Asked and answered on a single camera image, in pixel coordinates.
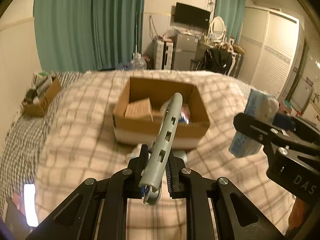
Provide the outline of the blue tissue pack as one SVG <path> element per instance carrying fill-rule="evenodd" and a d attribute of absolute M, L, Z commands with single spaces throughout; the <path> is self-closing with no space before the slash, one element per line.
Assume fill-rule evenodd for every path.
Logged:
<path fill-rule="evenodd" d="M 244 113 L 264 123 L 272 124 L 278 111 L 278 105 L 279 103 L 273 95 L 251 88 Z M 257 154 L 261 146 L 261 143 L 236 132 L 229 147 L 229 152 L 236 158 L 243 158 Z"/>

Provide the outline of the grey plastic clip tool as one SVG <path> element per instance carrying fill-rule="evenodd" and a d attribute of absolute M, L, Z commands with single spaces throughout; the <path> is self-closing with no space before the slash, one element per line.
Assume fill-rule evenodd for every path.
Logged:
<path fill-rule="evenodd" d="M 162 178 L 180 118 L 183 97 L 175 93 L 168 102 L 151 155 L 142 173 L 139 187 L 145 189 L 143 203 L 156 205 L 162 193 Z"/>

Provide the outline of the clear plastic bottle blue label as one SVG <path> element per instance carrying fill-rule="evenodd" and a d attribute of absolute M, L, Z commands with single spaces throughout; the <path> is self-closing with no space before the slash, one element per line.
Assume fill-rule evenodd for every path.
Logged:
<path fill-rule="evenodd" d="M 161 114 L 164 115 L 165 110 L 167 109 L 167 106 L 169 104 L 169 100 L 167 100 L 162 106 L 161 106 Z M 189 108 L 189 105 L 187 103 L 182 103 L 181 111 L 180 111 L 180 117 L 179 122 L 185 122 L 186 124 L 189 124 L 191 118 L 191 111 Z"/>

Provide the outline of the green white medicine box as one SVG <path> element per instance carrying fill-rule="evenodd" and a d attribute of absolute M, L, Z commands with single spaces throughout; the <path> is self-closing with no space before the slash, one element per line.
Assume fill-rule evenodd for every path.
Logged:
<path fill-rule="evenodd" d="M 153 121 L 150 99 L 146 98 L 129 103 L 125 111 L 125 118 Z"/>

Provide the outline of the lit white smartphone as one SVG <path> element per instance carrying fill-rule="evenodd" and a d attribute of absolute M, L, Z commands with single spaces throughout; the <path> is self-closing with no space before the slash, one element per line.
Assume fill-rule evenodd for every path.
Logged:
<path fill-rule="evenodd" d="M 35 185 L 24 184 L 23 188 L 23 200 L 24 200 L 24 211 L 27 224 L 35 228 L 39 225 L 38 217 L 35 209 Z"/>

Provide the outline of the plaid beige blanket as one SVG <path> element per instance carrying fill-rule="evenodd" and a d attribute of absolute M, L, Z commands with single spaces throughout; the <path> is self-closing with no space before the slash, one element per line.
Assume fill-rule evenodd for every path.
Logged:
<path fill-rule="evenodd" d="M 188 167 L 206 178 L 228 178 L 280 232 L 285 232 L 295 200 L 267 178 L 264 152 L 237 159 L 228 150 L 235 135 L 233 118 L 244 110 L 251 87 L 212 72 L 96 72 L 64 89 L 35 177 L 38 220 L 43 221 L 85 179 L 102 180 L 127 167 L 132 147 L 117 143 L 112 112 L 131 76 L 197 86 L 210 128 L 197 148 L 188 153 Z"/>

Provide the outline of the white bear plush toy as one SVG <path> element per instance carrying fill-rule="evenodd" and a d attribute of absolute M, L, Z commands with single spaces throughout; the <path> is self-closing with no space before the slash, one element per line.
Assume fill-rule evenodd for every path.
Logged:
<path fill-rule="evenodd" d="M 135 157 L 138 157 L 140 154 L 140 150 L 141 150 L 142 144 L 138 144 L 131 153 L 128 153 L 126 155 L 126 163 L 128 164 L 129 161 Z M 188 161 L 187 158 L 187 153 L 185 152 L 185 150 L 173 150 L 173 154 L 175 157 L 179 157 L 181 159 L 183 159 L 184 163 L 186 164 Z"/>

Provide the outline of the dark laptop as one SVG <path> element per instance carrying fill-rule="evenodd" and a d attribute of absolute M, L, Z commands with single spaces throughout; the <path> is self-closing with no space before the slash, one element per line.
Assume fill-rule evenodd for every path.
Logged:
<path fill-rule="evenodd" d="M 17 209 L 10 198 L 7 198 L 5 223 L 14 239 L 26 239 L 31 232 L 25 216 Z"/>

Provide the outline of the white sliding wardrobe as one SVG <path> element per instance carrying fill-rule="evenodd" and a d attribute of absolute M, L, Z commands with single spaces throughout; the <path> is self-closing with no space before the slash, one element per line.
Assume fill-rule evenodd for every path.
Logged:
<path fill-rule="evenodd" d="M 238 79 L 279 97 L 296 55 L 299 19 L 264 7 L 245 7 Z"/>

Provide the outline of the black clothing pile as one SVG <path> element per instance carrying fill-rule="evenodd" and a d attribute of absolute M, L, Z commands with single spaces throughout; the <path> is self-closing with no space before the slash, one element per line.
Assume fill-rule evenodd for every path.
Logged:
<path fill-rule="evenodd" d="M 232 54 L 224 49 L 210 48 L 206 49 L 204 56 L 196 66 L 196 70 L 205 70 L 214 73 L 227 75 L 233 58 Z"/>

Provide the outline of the grey checked bed sheet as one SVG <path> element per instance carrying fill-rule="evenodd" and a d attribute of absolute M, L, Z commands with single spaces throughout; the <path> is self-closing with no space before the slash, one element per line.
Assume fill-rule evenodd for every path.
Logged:
<path fill-rule="evenodd" d="M 80 72 L 55 72 L 61 90 L 55 96 L 43 117 L 21 114 L 12 123 L 1 152 L 1 217 L 7 198 L 21 194 L 23 185 L 34 183 L 39 155 L 56 115 L 57 108 L 68 86 L 83 76 Z"/>

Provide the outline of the large open cardboard box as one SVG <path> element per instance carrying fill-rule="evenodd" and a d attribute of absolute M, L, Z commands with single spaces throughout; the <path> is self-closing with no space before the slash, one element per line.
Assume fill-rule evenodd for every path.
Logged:
<path fill-rule="evenodd" d="M 189 122 L 178 123 L 173 149 L 196 148 L 210 127 L 209 117 L 200 90 L 196 85 L 172 80 L 130 77 L 123 88 L 113 111 L 113 126 L 116 140 L 127 145 L 149 144 L 156 139 L 168 101 L 180 93 L 183 109 Z M 131 103 L 149 99 L 151 114 L 133 119 L 125 116 Z"/>

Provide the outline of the white oval mirror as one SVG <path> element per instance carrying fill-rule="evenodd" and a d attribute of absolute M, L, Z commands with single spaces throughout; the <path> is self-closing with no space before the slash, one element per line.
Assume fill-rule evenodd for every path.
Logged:
<path fill-rule="evenodd" d="M 212 41 L 223 40 L 226 34 L 226 25 L 220 16 L 214 17 L 209 25 L 208 37 Z"/>

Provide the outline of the grey small refrigerator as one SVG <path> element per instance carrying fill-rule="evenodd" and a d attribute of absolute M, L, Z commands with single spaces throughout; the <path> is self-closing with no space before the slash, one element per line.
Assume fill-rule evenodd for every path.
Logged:
<path fill-rule="evenodd" d="M 191 61 L 195 59 L 197 44 L 198 38 L 194 35 L 176 34 L 174 36 L 173 70 L 190 70 Z"/>

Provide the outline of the green curtain right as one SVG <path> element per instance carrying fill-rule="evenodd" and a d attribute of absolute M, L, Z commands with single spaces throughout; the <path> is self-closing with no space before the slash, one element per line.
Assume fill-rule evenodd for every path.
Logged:
<path fill-rule="evenodd" d="M 226 38 L 238 43 L 245 14 L 246 0 L 216 0 L 214 17 L 220 16 L 227 28 Z"/>

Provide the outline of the green curtain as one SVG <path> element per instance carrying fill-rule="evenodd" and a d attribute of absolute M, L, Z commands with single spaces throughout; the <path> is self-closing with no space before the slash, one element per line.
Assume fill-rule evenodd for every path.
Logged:
<path fill-rule="evenodd" d="M 144 0 L 34 0 L 43 70 L 112 69 L 142 47 Z"/>
<path fill-rule="evenodd" d="M 245 14 L 246 0 L 216 0 L 214 17 L 220 16 L 227 28 L 226 38 L 238 43 Z"/>

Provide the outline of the white drawer cabinet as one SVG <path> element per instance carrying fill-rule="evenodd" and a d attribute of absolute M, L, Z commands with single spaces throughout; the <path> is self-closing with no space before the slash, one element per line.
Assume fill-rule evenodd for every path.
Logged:
<path fill-rule="evenodd" d="M 173 42 L 170 38 L 153 42 L 153 65 L 155 70 L 170 70 L 173 54 Z"/>

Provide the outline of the small SF cardboard box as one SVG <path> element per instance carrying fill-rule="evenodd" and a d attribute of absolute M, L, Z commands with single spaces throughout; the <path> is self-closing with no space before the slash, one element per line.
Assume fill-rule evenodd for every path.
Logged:
<path fill-rule="evenodd" d="M 57 76 L 48 72 L 34 72 L 31 87 L 26 91 L 22 101 L 24 113 L 30 116 L 45 116 L 49 105 L 60 90 Z"/>

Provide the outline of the large water jug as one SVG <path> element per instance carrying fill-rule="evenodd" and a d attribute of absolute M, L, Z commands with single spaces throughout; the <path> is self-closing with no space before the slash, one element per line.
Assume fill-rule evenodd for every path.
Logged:
<path fill-rule="evenodd" d="M 133 59 L 124 66 L 124 70 L 144 70 L 146 68 L 146 61 L 140 53 L 135 53 Z"/>

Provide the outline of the green curtain left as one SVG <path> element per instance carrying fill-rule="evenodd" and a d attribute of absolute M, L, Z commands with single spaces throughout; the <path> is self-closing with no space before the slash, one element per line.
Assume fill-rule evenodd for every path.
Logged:
<path fill-rule="evenodd" d="M 34 0 L 43 70 L 112 69 L 142 47 L 144 0 Z"/>

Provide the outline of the black wall television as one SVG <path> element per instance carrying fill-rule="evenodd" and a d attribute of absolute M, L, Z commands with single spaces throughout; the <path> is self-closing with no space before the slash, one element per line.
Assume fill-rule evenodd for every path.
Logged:
<path fill-rule="evenodd" d="M 174 22 L 207 30 L 209 20 L 210 11 L 184 3 L 176 3 Z"/>

